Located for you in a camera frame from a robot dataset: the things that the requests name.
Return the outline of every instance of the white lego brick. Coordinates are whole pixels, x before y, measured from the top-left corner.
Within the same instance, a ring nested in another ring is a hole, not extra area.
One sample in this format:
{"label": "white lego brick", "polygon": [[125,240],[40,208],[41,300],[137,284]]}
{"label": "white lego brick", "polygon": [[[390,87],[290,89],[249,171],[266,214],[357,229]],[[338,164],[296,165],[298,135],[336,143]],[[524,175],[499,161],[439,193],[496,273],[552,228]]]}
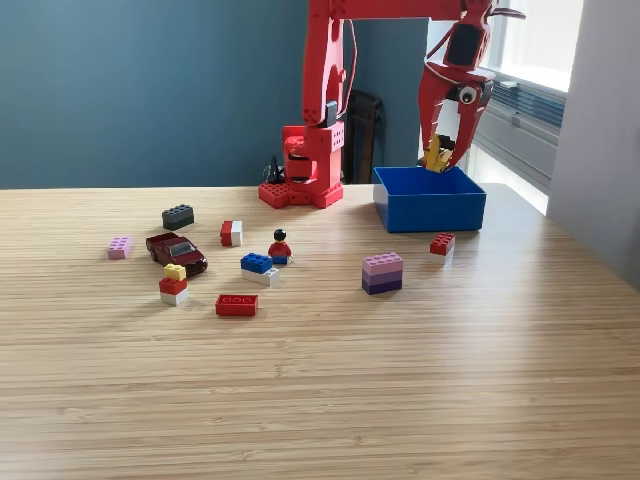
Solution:
{"label": "white lego brick", "polygon": [[242,246],[242,221],[241,220],[234,220],[231,223],[231,246],[232,247]]}
{"label": "white lego brick", "polygon": [[242,232],[232,232],[231,233],[231,246],[232,247],[241,247],[242,246]]}
{"label": "white lego brick", "polygon": [[251,282],[260,283],[267,287],[273,287],[280,280],[280,270],[272,268],[265,273],[255,273],[249,270],[242,270],[242,278]]}
{"label": "white lego brick", "polygon": [[160,300],[162,300],[162,303],[166,303],[167,305],[173,305],[174,307],[177,307],[182,302],[184,302],[188,296],[189,296],[188,288],[185,288],[178,295],[171,295],[169,293],[160,292]]}
{"label": "white lego brick", "polygon": [[446,255],[436,255],[435,253],[428,252],[427,259],[433,263],[446,265],[453,259],[453,251],[455,250],[455,248],[455,245],[451,247],[451,250],[449,250],[449,253],[447,253]]}

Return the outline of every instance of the yellow lego piece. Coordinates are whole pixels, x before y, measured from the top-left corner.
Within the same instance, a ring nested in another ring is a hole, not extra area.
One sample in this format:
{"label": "yellow lego piece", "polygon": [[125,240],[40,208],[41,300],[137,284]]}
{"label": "yellow lego piece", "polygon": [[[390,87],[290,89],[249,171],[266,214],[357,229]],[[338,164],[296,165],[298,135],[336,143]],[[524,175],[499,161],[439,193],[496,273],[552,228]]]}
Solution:
{"label": "yellow lego piece", "polygon": [[434,133],[429,148],[424,151],[424,166],[427,170],[440,173],[449,163],[451,155],[451,150],[440,152],[440,137]]}
{"label": "yellow lego piece", "polygon": [[187,270],[183,266],[170,263],[164,267],[164,278],[171,278],[180,282],[187,278]]}
{"label": "yellow lego piece", "polygon": [[431,137],[429,147],[424,150],[424,166],[433,171],[440,158],[440,138],[435,133]]}

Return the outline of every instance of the purple lego brick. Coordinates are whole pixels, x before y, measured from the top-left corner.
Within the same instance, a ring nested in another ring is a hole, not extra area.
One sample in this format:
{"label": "purple lego brick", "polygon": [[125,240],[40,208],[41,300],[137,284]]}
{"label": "purple lego brick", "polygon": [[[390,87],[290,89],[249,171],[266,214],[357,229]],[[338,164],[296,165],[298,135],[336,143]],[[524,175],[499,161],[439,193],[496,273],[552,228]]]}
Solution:
{"label": "purple lego brick", "polygon": [[404,268],[404,261],[395,252],[367,257],[362,261],[362,270],[369,275],[397,272]]}
{"label": "purple lego brick", "polygon": [[398,280],[402,280],[402,270],[378,275],[369,275],[364,270],[362,271],[362,281],[367,282],[368,285],[380,285],[381,283],[397,282]]}
{"label": "purple lego brick", "polygon": [[392,292],[394,290],[400,290],[402,288],[402,280],[396,280],[395,282],[381,283],[379,285],[369,285],[362,280],[362,289],[369,295],[377,295],[378,293]]}
{"label": "purple lego brick", "polygon": [[107,255],[111,260],[127,258],[131,250],[131,237],[116,237],[109,245]]}

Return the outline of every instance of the lego minifigure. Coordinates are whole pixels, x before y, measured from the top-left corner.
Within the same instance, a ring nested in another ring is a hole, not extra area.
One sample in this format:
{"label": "lego minifigure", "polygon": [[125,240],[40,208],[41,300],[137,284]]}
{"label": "lego minifigure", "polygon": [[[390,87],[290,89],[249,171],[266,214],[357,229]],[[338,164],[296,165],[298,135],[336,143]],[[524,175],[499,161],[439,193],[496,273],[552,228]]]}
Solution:
{"label": "lego minifigure", "polygon": [[275,242],[269,247],[269,256],[274,264],[286,265],[291,263],[293,257],[291,255],[291,249],[285,239],[287,238],[287,232],[282,229],[278,229],[273,234]]}

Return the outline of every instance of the toy car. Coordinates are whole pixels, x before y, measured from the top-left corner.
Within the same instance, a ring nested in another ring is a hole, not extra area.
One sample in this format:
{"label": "toy car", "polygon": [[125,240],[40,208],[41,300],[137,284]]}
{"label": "toy car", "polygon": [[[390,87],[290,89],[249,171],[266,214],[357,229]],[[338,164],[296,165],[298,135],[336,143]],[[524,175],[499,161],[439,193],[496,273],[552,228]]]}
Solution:
{"label": "toy car", "polygon": [[182,265],[188,276],[202,273],[208,266],[207,259],[193,243],[173,232],[147,238],[147,250],[154,262],[162,266]]}

